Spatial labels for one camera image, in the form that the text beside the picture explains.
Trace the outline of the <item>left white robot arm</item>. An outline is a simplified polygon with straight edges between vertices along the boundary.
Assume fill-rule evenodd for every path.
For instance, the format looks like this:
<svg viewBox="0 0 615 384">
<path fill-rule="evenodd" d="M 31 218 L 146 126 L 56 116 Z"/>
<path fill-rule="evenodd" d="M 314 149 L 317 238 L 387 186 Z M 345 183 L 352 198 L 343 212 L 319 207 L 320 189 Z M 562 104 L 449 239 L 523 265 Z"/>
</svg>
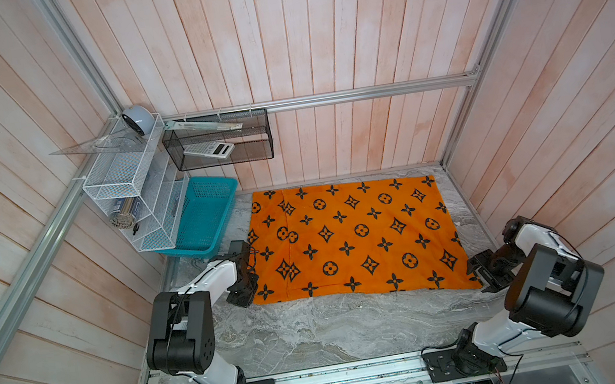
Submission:
<svg viewBox="0 0 615 384">
<path fill-rule="evenodd" d="M 233 306 L 252 304 L 259 277 L 249 266 L 250 251 L 236 240 L 188 285 L 155 297 L 146 350 L 151 369 L 196 384 L 245 384 L 242 370 L 217 353 L 212 309 L 223 293 Z"/>
</svg>

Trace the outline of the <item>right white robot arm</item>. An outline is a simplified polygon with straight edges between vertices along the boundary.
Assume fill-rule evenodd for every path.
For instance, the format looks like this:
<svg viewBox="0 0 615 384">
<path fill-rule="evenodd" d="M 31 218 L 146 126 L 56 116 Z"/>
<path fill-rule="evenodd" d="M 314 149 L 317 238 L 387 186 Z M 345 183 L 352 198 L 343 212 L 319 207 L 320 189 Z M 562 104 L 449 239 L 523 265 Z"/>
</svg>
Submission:
<svg viewBox="0 0 615 384">
<path fill-rule="evenodd" d="M 467 263 L 467 272 L 478 277 L 486 293 L 506 291 L 504 309 L 473 327 L 474 345 L 500 356 L 540 336 L 579 334 L 604 268 L 585 260 L 556 229 L 523 216 L 508 221 L 503 236 L 503 246 Z"/>
</svg>

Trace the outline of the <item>orange patterned pillowcase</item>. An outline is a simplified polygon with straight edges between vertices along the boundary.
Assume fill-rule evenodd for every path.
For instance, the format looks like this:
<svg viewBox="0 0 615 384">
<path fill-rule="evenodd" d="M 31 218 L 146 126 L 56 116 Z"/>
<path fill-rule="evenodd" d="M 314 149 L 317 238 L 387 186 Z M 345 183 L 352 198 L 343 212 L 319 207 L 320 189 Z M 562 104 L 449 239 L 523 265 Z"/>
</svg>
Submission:
<svg viewBox="0 0 615 384">
<path fill-rule="evenodd" d="M 257 192 L 251 214 L 258 305 L 482 285 L 433 176 Z"/>
</svg>

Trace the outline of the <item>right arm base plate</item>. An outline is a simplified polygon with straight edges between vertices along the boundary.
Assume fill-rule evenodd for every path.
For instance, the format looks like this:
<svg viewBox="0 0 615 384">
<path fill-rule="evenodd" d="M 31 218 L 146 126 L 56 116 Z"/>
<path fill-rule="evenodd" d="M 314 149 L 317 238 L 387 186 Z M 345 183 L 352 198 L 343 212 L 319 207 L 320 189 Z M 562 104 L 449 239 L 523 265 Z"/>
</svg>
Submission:
<svg viewBox="0 0 615 384">
<path fill-rule="evenodd" d="M 484 352 L 472 344 L 425 353 L 422 359 L 434 383 L 507 371 L 507 364 L 502 357 Z"/>
</svg>

